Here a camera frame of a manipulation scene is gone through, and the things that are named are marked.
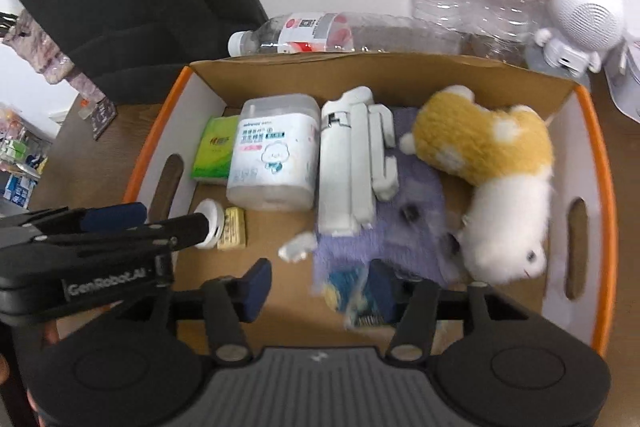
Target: green tissue pack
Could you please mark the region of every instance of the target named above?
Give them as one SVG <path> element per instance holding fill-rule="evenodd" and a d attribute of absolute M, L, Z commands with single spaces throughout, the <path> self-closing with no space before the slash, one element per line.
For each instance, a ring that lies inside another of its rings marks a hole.
<path fill-rule="evenodd" d="M 237 116 L 209 119 L 191 169 L 192 179 L 202 183 L 226 185 L 237 127 Z"/>

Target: plush toy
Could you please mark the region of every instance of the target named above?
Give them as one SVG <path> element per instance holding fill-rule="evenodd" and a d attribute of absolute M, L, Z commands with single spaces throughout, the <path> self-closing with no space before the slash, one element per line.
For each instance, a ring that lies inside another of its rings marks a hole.
<path fill-rule="evenodd" d="M 450 86 L 423 106 L 400 149 L 475 187 L 458 237 L 472 277 L 503 284 L 544 272 L 553 149 L 535 111 L 490 111 Z"/>

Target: yellow eraser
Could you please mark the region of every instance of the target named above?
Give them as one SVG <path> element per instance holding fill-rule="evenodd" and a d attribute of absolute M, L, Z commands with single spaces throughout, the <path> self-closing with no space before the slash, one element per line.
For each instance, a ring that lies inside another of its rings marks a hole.
<path fill-rule="evenodd" d="M 225 228 L 218 240 L 218 250 L 232 250 L 246 247 L 244 231 L 244 210 L 237 206 L 225 209 Z"/>

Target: wooden desk surface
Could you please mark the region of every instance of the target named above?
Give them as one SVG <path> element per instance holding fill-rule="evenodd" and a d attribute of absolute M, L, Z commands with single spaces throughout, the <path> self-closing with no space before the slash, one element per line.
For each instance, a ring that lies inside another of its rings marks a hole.
<path fill-rule="evenodd" d="M 115 120 L 96 141 L 91 122 L 78 116 L 80 97 L 76 98 L 33 190 L 30 210 L 122 203 L 133 165 L 161 107 L 120 106 Z"/>
<path fill-rule="evenodd" d="M 620 226 L 616 315 L 607 354 L 613 385 L 598 424 L 637 427 L 640 425 L 637 400 L 640 395 L 640 124 L 614 107 L 601 75 L 593 79 L 592 96 L 609 152 Z M 76 100 L 34 190 L 30 205 L 33 210 L 120 203 L 132 166 L 160 106 L 119 107 L 118 117 L 97 142 L 91 137 L 90 124 L 78 117 L 78 108 Z"/>

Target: white folding stand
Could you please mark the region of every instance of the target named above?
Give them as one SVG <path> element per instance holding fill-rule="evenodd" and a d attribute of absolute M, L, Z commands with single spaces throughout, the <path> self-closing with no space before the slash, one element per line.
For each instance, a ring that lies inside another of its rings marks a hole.
<path fill-rule="evenodd" d="M 398 192 L 393 116 L 373 105 L 368 87 L 356 87 L 322 107 L 318 231 L 334 236 L 357 235 L 372 227 L 376 197 L 388 201 Z"/>

